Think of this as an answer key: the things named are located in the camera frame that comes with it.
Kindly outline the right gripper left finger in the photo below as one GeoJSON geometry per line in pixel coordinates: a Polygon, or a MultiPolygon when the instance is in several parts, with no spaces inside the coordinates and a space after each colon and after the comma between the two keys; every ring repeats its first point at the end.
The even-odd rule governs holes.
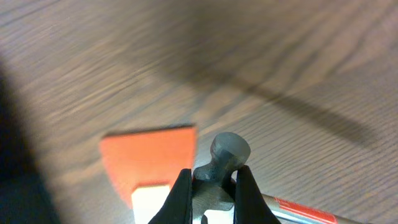
{"type": "Polygon", "coordinates": [[[182,169],[163,206],[149,224],[192,224],[192,172],[182,169]]]}

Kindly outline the orange scraper wooden handle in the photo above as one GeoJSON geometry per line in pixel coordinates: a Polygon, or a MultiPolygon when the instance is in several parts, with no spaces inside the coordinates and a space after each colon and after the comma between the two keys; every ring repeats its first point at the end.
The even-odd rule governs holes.
{"type": "Polygon", "coordinates": [[[196,148],[193,125],[109,133],[101,139],[109,181],[134,223],[148,223],[160,210],[180,171],[193,167],[196,148]]]}

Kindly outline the small claw hammer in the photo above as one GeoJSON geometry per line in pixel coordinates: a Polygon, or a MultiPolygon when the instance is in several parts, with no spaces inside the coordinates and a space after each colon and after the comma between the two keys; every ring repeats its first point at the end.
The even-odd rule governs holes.
{"type": "MultiPolygon", "coordinates": [[[[246,165],[251,149],[235,133],[220,133],[211,147],[211,161],[193,172],[192,222],[233,223],[238,169],[246,165]]],[[[350,224],[352,221],[281,198],[262,194],[279,221],[350,224]]]]}

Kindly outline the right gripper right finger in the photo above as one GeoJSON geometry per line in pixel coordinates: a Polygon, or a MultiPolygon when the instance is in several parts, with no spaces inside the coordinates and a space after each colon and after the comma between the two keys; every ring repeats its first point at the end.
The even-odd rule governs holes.
{"type": "Polygon", "coordinates": [[[247,165],[238,169],[234,202],[234,224],[280,224],[247,165]]]}

